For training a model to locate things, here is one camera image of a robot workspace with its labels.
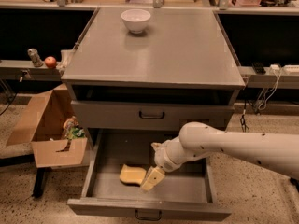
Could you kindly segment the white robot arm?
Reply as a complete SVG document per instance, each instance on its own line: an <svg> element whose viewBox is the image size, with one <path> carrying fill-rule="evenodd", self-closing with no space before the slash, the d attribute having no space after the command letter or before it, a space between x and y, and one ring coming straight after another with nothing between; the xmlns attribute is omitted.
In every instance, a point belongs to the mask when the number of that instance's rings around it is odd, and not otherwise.
<svg viewBox="0 0 299 224"><path fill-rule="evenodd" d="M201 122L189 122L181 127L176 138L154 142L152 147L155 165L142 181L145 191L153 189L182 164L215 152L299 179L298 134L226 132Z"/></svg>

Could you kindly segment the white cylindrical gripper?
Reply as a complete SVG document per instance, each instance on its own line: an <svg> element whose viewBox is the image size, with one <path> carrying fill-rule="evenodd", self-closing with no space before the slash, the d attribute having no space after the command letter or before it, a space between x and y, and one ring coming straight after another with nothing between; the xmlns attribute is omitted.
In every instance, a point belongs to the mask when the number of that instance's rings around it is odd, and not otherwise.
<svg viewBox="0 0 299 224"><path fill-rule="evenodd" d="M185 148L176 137L163 143L153 142L154 161L156 167L150 167L146 173L140 188L144 191L153 189L165 178L165 172L173 172L180 168L183 163L198 161L211 155L204 150L192 150Z"/></svg>

